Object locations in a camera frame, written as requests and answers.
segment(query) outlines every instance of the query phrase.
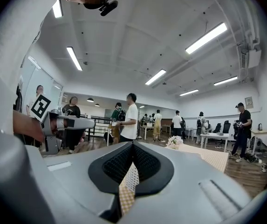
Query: framed picture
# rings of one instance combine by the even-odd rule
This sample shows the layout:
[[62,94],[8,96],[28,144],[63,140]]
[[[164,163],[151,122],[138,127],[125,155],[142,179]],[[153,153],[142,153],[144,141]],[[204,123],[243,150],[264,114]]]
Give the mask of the framed picture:
[[246,109],[253,109],[253,98],[252,97],[245,98],[245,105]]

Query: ceiling light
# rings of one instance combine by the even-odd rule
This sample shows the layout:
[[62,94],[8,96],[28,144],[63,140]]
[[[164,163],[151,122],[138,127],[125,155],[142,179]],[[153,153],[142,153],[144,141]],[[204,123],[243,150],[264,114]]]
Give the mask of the ceiling light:
[[55,2],[55,4],[53,5],[53,11],[54,11],[55,18],[59,18],[63,16],[63,11],[62,11],[60,0],[57,0],[57,2]]
[[81,68],[81,66],[80,66],[80,64],[79,64],[79,62],[78,62],[78,60],[76,58],[76,55],[74,53],[73,47],[67,47],[67,51],[68,51],[69,55],[71,56],[71,59],[74,62],[76,68],[78,70],[82,70],[82,68]]
[[238,77],[229,78],[229,79],[227,79],[227,80],[223,80],[223,81],[214,83],[214,85],[223,84],[223,83],[230,82],[230,81],[233,81],[233,80],[236,80],[236,79],[238,79]]
[[201,38],[199,38],[195,43],[190,45],[185,49],[185,51],[188,54],[191,54],[192,52],[199,49],[201,46],[205,45],[209,41],[211,41],[216,36],[219,36],[221,33],[225,32],[227,30],[227,27],[225,23],[221,23],[215,28],[213,28],[211,31],[209,31],[207,34],[203,35]]
[[41,69],[41,67],[37,64],[36,60],[32,58],[31,56],[28,57],[28,59],[38,68]]
[[180,96],[189,95],[189,94],[192,94],[192,93],[198,92],[198,91],[199,90],[194,90],[194,91],[186,92],[186,93],[180,94]]
[[164,69],[161,69],[155,76],[153,76],[150,80],[147,81],[146,85],[152,84],[154,81],[156,81],[159,77],[164,75],[166,71]]

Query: white label strip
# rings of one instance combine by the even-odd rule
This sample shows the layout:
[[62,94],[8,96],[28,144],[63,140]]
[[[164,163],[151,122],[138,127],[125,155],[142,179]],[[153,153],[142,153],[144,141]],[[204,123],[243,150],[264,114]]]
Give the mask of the white label strip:
[[58,164],[55,164],[55,165],[51,165],[51,166],[48,166],[48,169],[49,171],[56,171],[56,170],[59,170],[59,169],[62,169],[62,168],[67,168],[71,166],[71,162],[63,162],[63,163],[58,163]]

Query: wooden floor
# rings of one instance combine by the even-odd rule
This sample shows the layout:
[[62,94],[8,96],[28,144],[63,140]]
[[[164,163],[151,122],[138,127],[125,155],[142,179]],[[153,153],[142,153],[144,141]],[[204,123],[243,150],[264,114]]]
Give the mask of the wooden floor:
[[[168,135],[169,134],[165,133],[161,135],[161,140],[165,140],[166,142],[153,142],[152,131],[148,131],[147,139],[144,140],[144,138],[141,138],[140,141],[165,147],[169,137]],[[184,144],[199,147],[199,145],[195,144],[195,139],[192,141],[191,138],[187,138],[184,141]],[[106,142],[103,138],[91,137],[90,141],[84,141],[83,143],[80,143],[78,146],[76,146],[75,153],[86,152],[105,146]],[[223,152],[223,149],[216,148],[213,140],[207,144],[207,149]],[[232,144],[230,142],[227,145],[227,149],[232,149]],[[66,154],[68,154],[68,149],[61,150],[57,155]],[[249,163],[245,160],[240,163],[236,163],[235,160],[236,158],[229,159],[225,174],[241,184],[251,197],[255,197],[263,190],[265,184],[267,183],[267,173],[262,173],[261,164]]]

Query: man in black shirt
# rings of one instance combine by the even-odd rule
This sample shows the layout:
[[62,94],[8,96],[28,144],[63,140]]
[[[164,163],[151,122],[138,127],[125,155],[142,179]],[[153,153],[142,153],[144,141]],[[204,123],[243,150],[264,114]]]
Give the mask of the man in black shirt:
[[230,157],[233,157],[234,155],[236,155],[238,146],[240,145],[242,147],[240,157],[236,160],[236,162],[242,161],[245,155],[247,147],[247,138],[250,136],[250,128],[251,128],[250,112],[248,110],[245,110],[244,105],[242,103],[238,104],[238,109],[241,112],[239,117],[239,122],[240,122],[239,131],[232,153],[229,154]]

